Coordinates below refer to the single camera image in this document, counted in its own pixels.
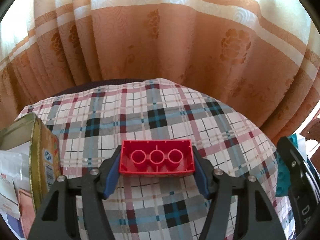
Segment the plaid tablecloth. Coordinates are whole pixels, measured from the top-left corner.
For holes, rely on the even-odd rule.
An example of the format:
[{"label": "plaid tablecloth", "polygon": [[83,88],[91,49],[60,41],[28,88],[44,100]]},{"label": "plaid tablecloth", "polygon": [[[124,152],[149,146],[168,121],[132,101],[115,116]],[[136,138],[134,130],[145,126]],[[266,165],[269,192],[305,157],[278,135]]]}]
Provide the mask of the plaid tablecloth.
[{"label": "plaid tablecloth", "polygon": [[[191,139],[199,153],[231,176],[255,175],[267,192],[287,237],[294,232],[288,198],[276,198],[275,146],[250,120],[214,98],[165,79],[97,87],[26,106],[60,140],[63,174],[81,176],[111,157],[123,139]],[[118,240],[198,239],[209,209],[193,176],[120,177],[104,201]],[[82,201],[77,198],[82,239]],[[226,239],[236,217],[233,198]]]}]

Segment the red toy brick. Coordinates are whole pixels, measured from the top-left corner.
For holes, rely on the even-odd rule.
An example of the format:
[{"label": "red toy brick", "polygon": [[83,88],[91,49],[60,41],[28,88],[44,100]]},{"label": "red toy brick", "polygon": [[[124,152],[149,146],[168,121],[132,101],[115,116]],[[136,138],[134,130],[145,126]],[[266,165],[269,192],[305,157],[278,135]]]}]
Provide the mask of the red toy brick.
[{"label": "red toy brick", "polygon": [[125,176],[188,176],[195,171],[191,140],[124,140],[119,172]]}]

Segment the table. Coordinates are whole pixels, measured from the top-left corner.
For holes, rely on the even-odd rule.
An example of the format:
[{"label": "table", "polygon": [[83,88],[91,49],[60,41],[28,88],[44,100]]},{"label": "table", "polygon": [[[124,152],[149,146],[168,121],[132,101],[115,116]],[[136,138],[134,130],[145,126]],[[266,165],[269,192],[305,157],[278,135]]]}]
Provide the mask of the table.
[{"label": "table", "polygon": [[[276,198],[275,146],[250,120],[224,103],[166,79],[97,87],[26,106],[60,140],[62,172],[85,174],[111,157],[123,139],[191,139],[202,155],[231,176],[252,174],[267,192],[287,238],[294,233],[289,199]],[[210,202],[184,178],[120,177],[104,201],[115,238],[198,239]],[[77,198],[82,239],[88,239]],[[236,217],[233,197],[226,239]]]}]

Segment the curtain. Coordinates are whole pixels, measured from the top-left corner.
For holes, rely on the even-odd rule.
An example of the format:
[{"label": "curtain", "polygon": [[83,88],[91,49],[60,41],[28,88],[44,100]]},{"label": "curtain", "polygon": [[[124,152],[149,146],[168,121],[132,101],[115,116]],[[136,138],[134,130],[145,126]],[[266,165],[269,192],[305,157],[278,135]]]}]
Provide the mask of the curtain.
[{"label": "curtain", "polygon": [[277,142],[320,99],[319,57],[298,0],[16,0],[0,24],[0,126],[75,85],[162,77]]}]

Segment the silver bolt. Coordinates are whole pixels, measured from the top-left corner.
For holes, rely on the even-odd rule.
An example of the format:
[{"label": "silver bolt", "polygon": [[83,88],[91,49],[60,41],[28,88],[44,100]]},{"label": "silver bolt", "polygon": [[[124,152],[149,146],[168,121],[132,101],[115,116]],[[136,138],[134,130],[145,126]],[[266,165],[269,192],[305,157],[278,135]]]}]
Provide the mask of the silver bolt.
[{"label": "silver bolt", "polygon": [[99,170],[98,170],[98,169],[92,169],[92,170],[90,171],[90,174],[91,174],[91,175],[98,175],[98,173],[99,173]]},{"label": "silver bolt", "polygon": [[63,182],[65,179],[66,179],[66,176],[61,175],[61,176],[59,176],[59,177],[57,178],[57,181],[58,181],[58,182]]},{"label": "silver bolt", "polygon": [[249,175],[248,176],[248,180],[251,181],[251,182],[255,182],[257,180],[257,178],[253,175]]},{"label": "silver bolt", "polygon": [[220,176],[220,175],[223,174],[222,169],[214,169],[213,172],[214,172],[214,174],[216,174],[216,175],[218,175],[218,176]]}]

